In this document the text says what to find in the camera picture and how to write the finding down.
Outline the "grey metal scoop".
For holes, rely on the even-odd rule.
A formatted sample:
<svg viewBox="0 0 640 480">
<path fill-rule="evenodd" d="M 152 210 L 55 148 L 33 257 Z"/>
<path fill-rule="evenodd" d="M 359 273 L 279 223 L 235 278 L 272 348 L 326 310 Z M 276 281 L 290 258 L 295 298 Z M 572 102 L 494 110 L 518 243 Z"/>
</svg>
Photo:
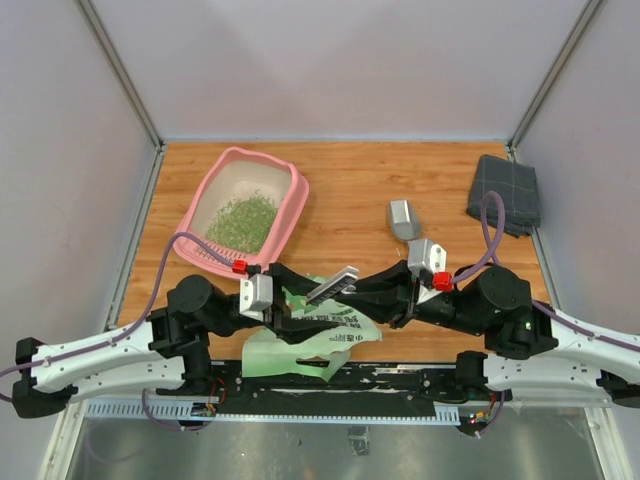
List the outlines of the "grey metal scoop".
<svg viewBox="0 0 640 480">
<path fill-rule="evenodd" d="M 388 218 L 393 236 L 401 242 L 416 240 L 422 234 L 420 219 L 406 199 L 389 202 Z"/>
</svg>

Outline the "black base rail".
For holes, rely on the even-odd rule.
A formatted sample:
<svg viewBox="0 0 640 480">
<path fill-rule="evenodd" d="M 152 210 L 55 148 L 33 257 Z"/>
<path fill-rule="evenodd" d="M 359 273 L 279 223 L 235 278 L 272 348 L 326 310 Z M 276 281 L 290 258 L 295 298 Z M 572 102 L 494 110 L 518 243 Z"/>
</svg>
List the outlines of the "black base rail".
<svg viewBox="0 0 640 480">
<path fill-rule="evenodd" d="M 329 381 L 297 374 L 245 378 L 239 360 L 214 360 L 204 377 L 159 396 L 195 397 L 214 411 L 228 402 L 309 402 L 324 412 L 335 407 L 362 410 L 395 400 L 463 405 L 469 401 L 495 405 L 501 394 L 484 385 L 477 367 L 462 379 L 453 363 L 356 362 L 343 365 Z"/>
</svg>

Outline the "white plastic bag clip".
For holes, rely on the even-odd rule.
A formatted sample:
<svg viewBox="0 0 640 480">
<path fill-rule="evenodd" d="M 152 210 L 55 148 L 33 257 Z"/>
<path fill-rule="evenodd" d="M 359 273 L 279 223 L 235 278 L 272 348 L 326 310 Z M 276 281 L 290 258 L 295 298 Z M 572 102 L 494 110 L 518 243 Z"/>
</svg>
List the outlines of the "white plastic bag clip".
<svg viewBox="0 0 640 480">
<path fill-rule="evenodd" d="M 336 295 L 351 292 L 353 285 L 359 278 L 359 270 L 353 266 L 346 266 L 328 280 L 311 290 L 306 295 L 306 302 L 309 305 L 319 305 Z"/>
</svg>

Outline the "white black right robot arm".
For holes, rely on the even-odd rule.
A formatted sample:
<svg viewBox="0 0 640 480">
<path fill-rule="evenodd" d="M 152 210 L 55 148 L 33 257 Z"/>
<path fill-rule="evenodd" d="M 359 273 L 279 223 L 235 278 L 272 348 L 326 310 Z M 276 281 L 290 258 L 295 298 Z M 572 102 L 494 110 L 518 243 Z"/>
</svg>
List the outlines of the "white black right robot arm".
<svg viewBox="0 0 640 480">
<path fill-rule="evenodd" d="M 479 337 L 482 351 L 457 355 L 452 376 L 433 384 L 440 401 L 522 389 L 603 392 L 639 405 L 639 337 L 597 327 L 532 298 L 528 281 L 489 264 L 464 287 L 449 272 L 414 274 L 404 261 L 358 280 L 336 300 L 394 329 L 412 320 Z"/>
</svg>

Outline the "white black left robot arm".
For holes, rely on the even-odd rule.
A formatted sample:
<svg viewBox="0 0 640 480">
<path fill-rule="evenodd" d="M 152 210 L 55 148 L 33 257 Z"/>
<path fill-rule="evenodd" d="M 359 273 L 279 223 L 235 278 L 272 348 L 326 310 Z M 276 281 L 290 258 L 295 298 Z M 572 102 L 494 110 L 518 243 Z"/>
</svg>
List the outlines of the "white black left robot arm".
<svg viewBox="0 0 640 480">
<path fill-rule="evenodd" d="M 147 309 L 125 327 L 67 344 L 47 345 L 33 337 L 16 345 L 20 377 L 7 397 L 23 419 L 54 415 L 75 401 L 107 392 L 154 390 L 161 395 L 208 393 L 214 383 L 211 335 L 264 326 L 290 345 L 336 327 L 330 320 L 295 319 L 284 295 L 268 276 L 254 310 L 245 298 L 226 294 L 201 275 L 181 280 L 167 304 Z"/>
</svg>

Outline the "green cat litter bag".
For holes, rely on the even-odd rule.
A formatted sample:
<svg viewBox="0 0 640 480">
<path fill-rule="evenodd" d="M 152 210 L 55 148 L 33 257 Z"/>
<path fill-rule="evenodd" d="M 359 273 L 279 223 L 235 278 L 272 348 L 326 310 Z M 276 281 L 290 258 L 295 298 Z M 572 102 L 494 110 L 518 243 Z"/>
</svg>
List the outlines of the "green cat litter bag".
<svg viewBox="0 0 640 480">
<path fill-rule="evenodd" d="M 313 306 L 303 295 L 288 290 L 284 295 L 296 319 L 331 321 L 337 326 L 297 344 L 285 342 L 266 328 L 257 331 L 243 345 L 245 378 L 297 374 L 329 381 L 349 360 L 354 346 L 382 339 L 377 324 L 351 307 L 333 299 Z"/>
</svg>

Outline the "pink litter box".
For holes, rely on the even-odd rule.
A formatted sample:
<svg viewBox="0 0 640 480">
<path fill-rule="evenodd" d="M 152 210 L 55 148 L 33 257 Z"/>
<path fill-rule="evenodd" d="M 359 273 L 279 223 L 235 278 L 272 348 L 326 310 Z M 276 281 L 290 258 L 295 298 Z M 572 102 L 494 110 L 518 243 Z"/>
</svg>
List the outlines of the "pink litter box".
<svg viewBox="0 0 640 480">
<path fill-rule="evenodd" d="M 177 231 L 174 251 L 194 266 L 228 278 L 231 264 L 267 268 L 291 236 L 309 195 L 291 163 L 239 147 L 226 149 L 204 176 Z"/>
</svg>

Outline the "green cat litter pellets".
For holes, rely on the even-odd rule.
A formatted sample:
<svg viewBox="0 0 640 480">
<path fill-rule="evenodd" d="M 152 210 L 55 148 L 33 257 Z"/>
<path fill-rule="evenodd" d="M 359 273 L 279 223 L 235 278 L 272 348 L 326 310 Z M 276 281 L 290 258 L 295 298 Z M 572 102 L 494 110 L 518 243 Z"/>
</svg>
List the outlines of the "green cat litter pellets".
<svg viewBox="0 0 640 480">
<path fill-rule="evenodd" d="M 228 249 L 258 254 L 277 213 L 274 200 L 256 190 L 247 198 L 228 200 L 214 215 L 205 238 Z"/>
</svg>

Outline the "folded dark grey cloth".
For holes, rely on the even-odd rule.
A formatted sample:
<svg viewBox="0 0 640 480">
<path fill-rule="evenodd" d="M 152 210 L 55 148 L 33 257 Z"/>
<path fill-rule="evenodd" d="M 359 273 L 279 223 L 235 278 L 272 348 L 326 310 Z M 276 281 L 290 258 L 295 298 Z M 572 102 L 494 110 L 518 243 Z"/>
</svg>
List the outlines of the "folded dark grey cloth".
<svg viewBox="0 0 640 480">
<path fill-rule="evenodd" d="M 479 220 L 481 203 L 489 191 L 497 193 L 505 208 L 505 232 L 514 237 L 530 236 L 541 224 L 536 171 L 492 155 L 479 158 L 471 182 L 466 213 Z"/>
</svg>

